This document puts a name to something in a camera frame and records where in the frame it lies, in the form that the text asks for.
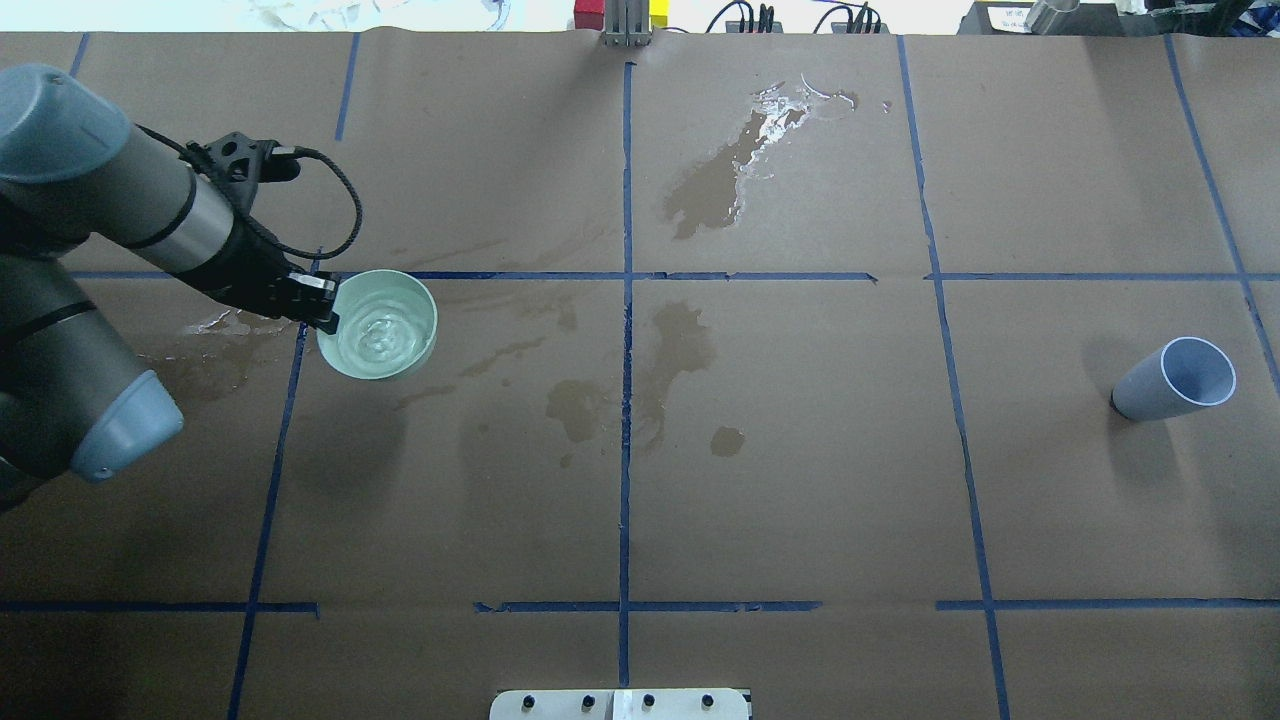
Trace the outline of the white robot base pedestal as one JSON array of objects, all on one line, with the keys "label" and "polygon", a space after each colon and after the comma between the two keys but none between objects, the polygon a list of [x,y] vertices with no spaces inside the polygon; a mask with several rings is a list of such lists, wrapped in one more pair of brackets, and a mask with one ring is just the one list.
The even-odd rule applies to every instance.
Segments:
[{"label": "white robot base pedestal", "polygon": [[503,691],[489,719],[753,719],[735,688],[602,688]]}]

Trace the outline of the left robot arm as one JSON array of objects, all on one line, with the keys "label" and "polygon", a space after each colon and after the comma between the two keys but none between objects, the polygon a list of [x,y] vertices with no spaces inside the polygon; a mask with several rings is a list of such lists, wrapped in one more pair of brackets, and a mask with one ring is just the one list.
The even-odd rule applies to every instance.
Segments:
[{"label": "left robot arm", "polygon": [[178,143],[132,120],[70,72],[44,63],[1,76],[3,510],[67,474],[114,478],[160,448],[186,419],[157,373],[83,290],[67,258],[101,238],[221,306],[339,325],[340,286],[320,261],[347,251],[285,245],[252,209],[261,184],[324,164],[325,154],[232,132]]}]

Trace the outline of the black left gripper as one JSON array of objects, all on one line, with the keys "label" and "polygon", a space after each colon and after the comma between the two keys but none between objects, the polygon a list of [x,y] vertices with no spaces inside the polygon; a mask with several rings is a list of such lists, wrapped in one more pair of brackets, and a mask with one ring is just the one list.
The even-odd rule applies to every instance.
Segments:
[{"label": "black left gripper", "polygon": [[301,273],[301,268],[236,218],[225,243],[206,263],[189,272],[189,286],[207,297],[265,318],[289,316],[324,334],[335,334],[340,315],[332,307],[292,307],[294,301],[333,301],[339,279],[329,272]]}]

